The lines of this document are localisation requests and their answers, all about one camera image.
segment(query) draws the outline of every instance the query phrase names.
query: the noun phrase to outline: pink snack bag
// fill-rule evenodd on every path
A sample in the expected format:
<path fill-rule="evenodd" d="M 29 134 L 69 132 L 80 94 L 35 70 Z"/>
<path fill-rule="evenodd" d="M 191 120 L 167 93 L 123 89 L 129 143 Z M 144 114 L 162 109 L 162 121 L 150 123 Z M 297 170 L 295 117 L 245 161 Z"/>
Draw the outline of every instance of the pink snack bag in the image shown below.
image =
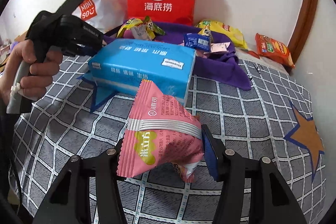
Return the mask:
<path fill-rule="evenodd" d="M 192 182 L 203 155 L 200 122 L 154 82 L 142 80 L 128 118 L 117 174 L 130 178 L 171 162 L 184 182 Z"/>

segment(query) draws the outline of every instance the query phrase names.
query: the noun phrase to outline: metal bolt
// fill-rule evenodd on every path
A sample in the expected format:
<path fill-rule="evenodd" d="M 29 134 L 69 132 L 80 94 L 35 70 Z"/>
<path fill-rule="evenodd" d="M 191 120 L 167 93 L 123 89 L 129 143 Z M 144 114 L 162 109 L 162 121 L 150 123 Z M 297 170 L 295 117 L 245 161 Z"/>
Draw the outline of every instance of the metal bolt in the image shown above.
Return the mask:
<path fill-rule="evenodd" d="M 73 155 L 73 156 L 71 156 L 70 160 L 72 162 L 75 162 L 75 161 L 79 160 L 79 156 L 78 155 Z"/>
<path fill-rule="evenodd" d="M 263 157 L 261 160 L 262 160 L 264 163 L 266 163 L 266 164 L 270 164 L 270 163 L 271 163 L 271 159 L 270 159 L 269 157 Z"/>
<path fill-rule="evenodd" d="M 106 154 L 107 155 L 114 155 L 117 151 L 114 149 L 114 148 L 110 148 L 106 151 Z"/>
<path fill-rule="evenodd" d="M 235 151 L 232 149 L 227 149 L 225 150 L 225 154 L 228 156 L 233 156 L 235 154 Z"/>

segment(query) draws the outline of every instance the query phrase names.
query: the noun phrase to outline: gray plaid bedsheet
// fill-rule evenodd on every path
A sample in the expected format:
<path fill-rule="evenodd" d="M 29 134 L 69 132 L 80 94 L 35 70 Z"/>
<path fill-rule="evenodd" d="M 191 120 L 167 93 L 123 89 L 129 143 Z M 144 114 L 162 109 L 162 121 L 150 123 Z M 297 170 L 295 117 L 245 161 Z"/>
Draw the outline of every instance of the gray plaid bedsheet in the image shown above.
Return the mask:
<path fill-rule="evenodd" d="M 77 77 L 87 71 L 87 57 L 65 58 L 61 71 L 31 114 L 22 115 L 13 137 L 13 151 L 21 177 L 23 204 L 35 215 L 45 193 L 71 155 L 92 157 L 122 137 L 134 97 L 118 94 L 90 114 L 92 86 Z M 240 60 L 253 77 L 252 90 L 243 91 L 194 76 L 187 109 L 200 115 L 215 138 L 243 157 L 268 156 L 290 185 L 308 223 L 315 223 L 325 197 L 323 155 L 313 183 L 310 156 L 283 137 L 296 120 L 293 102 L 305 117 L 312 115 L 308 91 L 276 70 Z M 195 181 L 184 183 L 170 164 L 119 182 L 128 223 L 211 223 L 221 183 L 210 177 L 206 163 L 199 163 Z M 248 221 L 250 181 L 246 179 L 241 223 Z M 95 180 L 90 179 L 92 223 L 98 223 Z"/>

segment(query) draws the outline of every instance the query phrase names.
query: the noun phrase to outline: brown star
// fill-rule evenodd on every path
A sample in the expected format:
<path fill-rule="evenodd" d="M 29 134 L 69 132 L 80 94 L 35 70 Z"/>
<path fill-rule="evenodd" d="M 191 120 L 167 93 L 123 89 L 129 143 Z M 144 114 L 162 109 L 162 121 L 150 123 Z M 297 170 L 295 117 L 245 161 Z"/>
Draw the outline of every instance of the brown star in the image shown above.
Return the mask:
<path fill-rule="evenodd" d="M 313 117 L 306 119 L 291 103 L 297 125 L 284 137 L 285 140 L 307 149 L 310 154 L 312 180 L 320 161 L 320 154 L 324 154 L 324 147 L 316 130 Z"/>

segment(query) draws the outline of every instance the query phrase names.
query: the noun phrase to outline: human hand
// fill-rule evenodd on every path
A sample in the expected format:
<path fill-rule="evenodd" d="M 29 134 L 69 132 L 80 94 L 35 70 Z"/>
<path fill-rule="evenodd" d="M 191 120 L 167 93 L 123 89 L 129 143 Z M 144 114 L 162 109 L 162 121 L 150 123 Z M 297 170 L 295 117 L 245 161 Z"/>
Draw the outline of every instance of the human hand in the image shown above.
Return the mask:
<path fill-rule="evenodd" d="M 63 54 L 61 52 L 49 51 L 47 53 L 47 60 L 44 63 L 34 63 L 36 56 L 33 42 L 25 40 L 18 43 L 11 52 L 4 73 L 0 78 L 0 96 L 6 105 L 9 103 L 11 87 L 22 60 L 28 64 L 32 64 L 30 66 L 30 73 L 32 75 L 22 77 L 20 93 L 25 97 L 40 99 L 45 95 L 47 91 L 46 87 L 53 82 L 53 75 L 59 72 L 59 65 L 63 61 Z"/>

